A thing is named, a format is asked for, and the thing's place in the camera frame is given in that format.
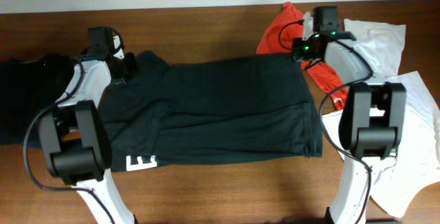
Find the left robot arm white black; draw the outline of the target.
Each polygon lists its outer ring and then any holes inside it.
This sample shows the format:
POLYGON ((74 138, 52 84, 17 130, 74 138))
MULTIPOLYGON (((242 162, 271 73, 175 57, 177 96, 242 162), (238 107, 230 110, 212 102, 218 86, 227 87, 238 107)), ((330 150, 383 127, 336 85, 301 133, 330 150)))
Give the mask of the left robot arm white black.
POLYGON ((98 223, 137 223, 124 204, 111 174, 112 152, 97 111, 114 76, 127 72, 124 43, 111 27, 88 30, 89 47, 75 57, 74 75, 62 96, 39 111, 23 139, 23 160, 31 182, 52 192, 77 192, 98 223), (45 163, 63 186, 45 186, 33 175, 28 140, 38 131, 45 163))

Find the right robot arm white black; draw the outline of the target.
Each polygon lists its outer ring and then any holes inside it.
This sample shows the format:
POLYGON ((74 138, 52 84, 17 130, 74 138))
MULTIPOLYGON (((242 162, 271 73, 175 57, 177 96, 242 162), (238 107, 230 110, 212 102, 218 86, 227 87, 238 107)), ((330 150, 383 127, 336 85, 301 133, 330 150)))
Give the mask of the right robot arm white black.
POLYGON ((356 49, 357 39, 344 32, 337 7, 318 6, 301 20, 301 41, 294 41, 292 57, 313 65, 326 63, 337 73, 348 91, 340 119, 338 138, 332 139, 329 125, 321 128, 327 141, 343 155, 344 166, 338 192, 326 209, 325 223, 365 223, 366 207, 379 171, 392 164, 402 139, 406 89, 387 82, 374 72, 365 56, 356 49))

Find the dark green polo shirt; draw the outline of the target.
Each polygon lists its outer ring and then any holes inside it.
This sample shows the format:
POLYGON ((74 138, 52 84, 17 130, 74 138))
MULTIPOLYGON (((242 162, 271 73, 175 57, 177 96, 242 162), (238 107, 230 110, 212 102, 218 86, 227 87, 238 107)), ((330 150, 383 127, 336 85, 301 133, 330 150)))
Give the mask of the dark green polo shirt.
POLYGON ((139 73, 107 87, 99 115, 111 169, 240 164, 320 157, 322 132, 300 64, 286 54, 169 65, 153 52, 139 73))

